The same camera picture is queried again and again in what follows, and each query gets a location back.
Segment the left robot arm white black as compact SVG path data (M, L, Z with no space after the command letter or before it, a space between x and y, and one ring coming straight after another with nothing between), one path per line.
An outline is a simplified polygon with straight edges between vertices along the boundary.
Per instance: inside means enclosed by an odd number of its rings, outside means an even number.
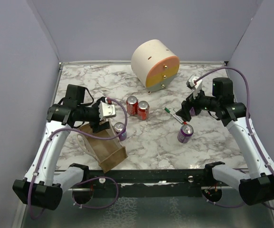
M22 180L12 186L22 203L43 209L55 210L63 194L75 184L85 187L90 181L89 168L72 164L61 175L55 175L60 152L76 122L90 123L94 133L107 129L107 118L116 114L115 106L106 97L84 102L89 90L78 85L68 85L65 97L53 104L47 112L44 134L35 159Z

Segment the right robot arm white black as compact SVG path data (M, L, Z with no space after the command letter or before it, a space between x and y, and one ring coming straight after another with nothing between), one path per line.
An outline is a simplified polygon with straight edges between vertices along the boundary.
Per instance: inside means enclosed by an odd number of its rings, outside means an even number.
M176 115L189 122L191 110L195 115L201 111L214 112L234 137L248 167L248 174L244 174L221 161L209 163L205 166L203 181L209 186L219 181L227 184L236 189L249 206L274 200L274 162L260 140L253 140L252 121L246 114L246 106L234 101L232 80L214 78L212 96L205 95L202 80L197 76L189 78L187 87L193 92L181 103Z

